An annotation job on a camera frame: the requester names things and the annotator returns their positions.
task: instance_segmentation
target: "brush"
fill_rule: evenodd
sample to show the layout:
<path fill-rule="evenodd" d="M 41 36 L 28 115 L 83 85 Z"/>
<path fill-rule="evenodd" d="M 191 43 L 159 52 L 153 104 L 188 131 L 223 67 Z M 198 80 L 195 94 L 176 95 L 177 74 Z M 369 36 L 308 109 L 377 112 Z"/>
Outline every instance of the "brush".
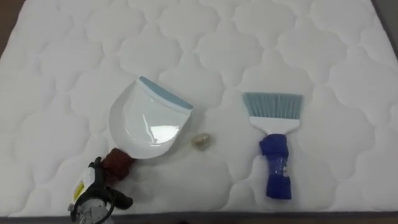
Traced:
<path fill-rule="evenodd" d="M 290 200 L 290 177 L 286 162 L 289 156 L 286 134 L 300 126 L 302 95 L 286 93 L 244 93 L 250 123 L 267 136 L 260 142 L 261 153 L 269 165 L 266 195 Z"/>

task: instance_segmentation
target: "mattress surface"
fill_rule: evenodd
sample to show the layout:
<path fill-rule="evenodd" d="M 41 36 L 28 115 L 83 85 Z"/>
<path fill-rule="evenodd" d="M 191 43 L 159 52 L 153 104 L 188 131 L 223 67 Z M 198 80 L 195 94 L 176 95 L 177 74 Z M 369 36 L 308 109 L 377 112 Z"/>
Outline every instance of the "mattress surface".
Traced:
<path fill-rule="evenodd" d="M 398 210 L 398 64 L 370 0 L 28 0 L 0 60 L 1 216 L 68 215 L 140 75 L 195 109 L 116 186 L 134 199 L 116 213 Z M 245 91 L 305 96 L 289 202 L 265 196 Z"/>

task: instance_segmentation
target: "white dustpan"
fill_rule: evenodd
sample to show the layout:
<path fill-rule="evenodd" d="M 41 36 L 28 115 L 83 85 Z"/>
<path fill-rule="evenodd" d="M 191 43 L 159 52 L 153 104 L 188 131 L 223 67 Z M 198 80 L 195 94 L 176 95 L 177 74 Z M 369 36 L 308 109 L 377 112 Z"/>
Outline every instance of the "white dustpan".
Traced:
<path fill-rule="evenodd" d="M 193 106 L 145 77 L 129 85 L 109 112 L 116 147 L 136 159 L 167 152 L 187 122 Z"/>

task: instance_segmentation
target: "light blue bristles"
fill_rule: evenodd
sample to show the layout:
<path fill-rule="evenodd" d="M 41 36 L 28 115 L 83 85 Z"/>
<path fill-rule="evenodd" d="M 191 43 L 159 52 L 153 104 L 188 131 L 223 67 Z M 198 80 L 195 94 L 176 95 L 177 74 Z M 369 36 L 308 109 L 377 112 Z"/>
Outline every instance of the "light blue bristles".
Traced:
<path fill-rule="evenodd" d="M 286 93 L 243 93 L 250 116 L 300 119 L 302 95 Z"/>

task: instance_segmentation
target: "grip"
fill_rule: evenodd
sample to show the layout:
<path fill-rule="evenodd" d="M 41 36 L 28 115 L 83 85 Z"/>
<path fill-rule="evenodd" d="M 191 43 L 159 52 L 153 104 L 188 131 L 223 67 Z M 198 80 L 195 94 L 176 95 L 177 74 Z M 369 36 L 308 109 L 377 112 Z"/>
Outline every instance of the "grip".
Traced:
<path fill-rule="evenodd" d="M 260 142 L 260 148 L 269 163 L 266 195 L 280 200 L 292 199 L 290 177 L 286 173 L 286 162 L 289 157 L 286 136 L 270 134 Z"/>

